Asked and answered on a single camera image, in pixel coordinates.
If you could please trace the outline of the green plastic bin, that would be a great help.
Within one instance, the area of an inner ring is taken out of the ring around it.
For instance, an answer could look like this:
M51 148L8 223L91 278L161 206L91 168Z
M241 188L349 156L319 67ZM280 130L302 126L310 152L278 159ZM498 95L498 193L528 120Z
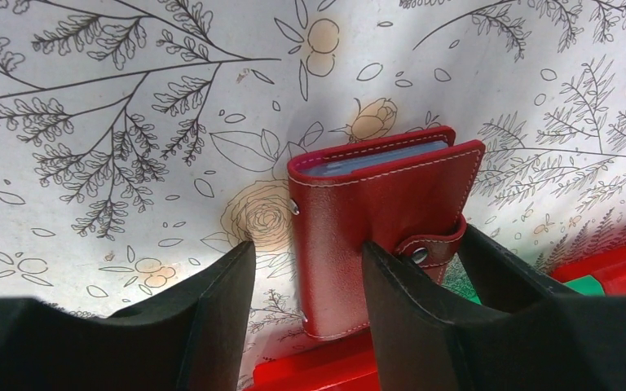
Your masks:
M606 295L594 277L583 276L561 282L550 275L493 275L489 279L469 279L454 289L461 297L479 305L504 305L506 309L526 307L555 293L577 293L585 296Z

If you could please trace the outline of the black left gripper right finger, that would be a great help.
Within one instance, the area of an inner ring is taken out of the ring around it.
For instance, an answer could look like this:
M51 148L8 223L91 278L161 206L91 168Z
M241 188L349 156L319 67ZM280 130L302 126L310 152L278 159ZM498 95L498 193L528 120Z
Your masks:
M364 293L383 390L626 390L626 296L585 296L468 226L478 295L368 241Z

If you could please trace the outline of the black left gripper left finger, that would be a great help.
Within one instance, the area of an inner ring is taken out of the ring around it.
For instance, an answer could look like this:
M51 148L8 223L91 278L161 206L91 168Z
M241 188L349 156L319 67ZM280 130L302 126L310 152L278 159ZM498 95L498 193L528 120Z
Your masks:
M2 297L0 390L234 390L254 276L245 241L105 319Z

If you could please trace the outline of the floral patterned table mat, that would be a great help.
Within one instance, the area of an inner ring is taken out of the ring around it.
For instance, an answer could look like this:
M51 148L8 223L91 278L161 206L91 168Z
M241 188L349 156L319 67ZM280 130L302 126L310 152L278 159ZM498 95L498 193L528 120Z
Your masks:
M287 162L440 125L524 261L625 245L626 1L0 1L0 296L107 316L252 239L246 389L315 345Z

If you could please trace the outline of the left red plastic bin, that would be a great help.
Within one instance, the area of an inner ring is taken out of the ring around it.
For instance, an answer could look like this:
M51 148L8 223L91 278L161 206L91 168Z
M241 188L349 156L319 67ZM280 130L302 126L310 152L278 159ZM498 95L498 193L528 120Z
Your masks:
M379 391L377 364L369 331L330 341L306 352L259 364L256 391Z

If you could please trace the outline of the right red plastic bin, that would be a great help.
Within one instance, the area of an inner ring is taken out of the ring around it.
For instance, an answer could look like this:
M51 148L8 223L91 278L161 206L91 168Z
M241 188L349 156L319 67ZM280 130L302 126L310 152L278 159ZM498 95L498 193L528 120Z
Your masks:
M559 266L550 273L561 282L587 275L601 283L606 296L626 296L626 246Z

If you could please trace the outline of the red plastic bin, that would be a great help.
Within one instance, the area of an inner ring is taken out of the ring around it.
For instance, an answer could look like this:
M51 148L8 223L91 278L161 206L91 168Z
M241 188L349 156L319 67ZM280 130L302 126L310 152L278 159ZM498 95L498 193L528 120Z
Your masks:
M626 246L559 266L550 273L561 282L587 275L601 283L606 296L626 296Z
M369 331L330 341L306 352L259 364L256 391L379 391L377 364Z

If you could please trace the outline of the red leather card holder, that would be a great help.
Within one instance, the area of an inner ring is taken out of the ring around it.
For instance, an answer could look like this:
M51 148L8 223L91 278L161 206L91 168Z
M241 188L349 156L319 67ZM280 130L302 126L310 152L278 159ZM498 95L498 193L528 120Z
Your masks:
M336 340L368 326L362 245L408 257L440 280L466 230L485 152L447 126L308 152L287 165L305 332Z

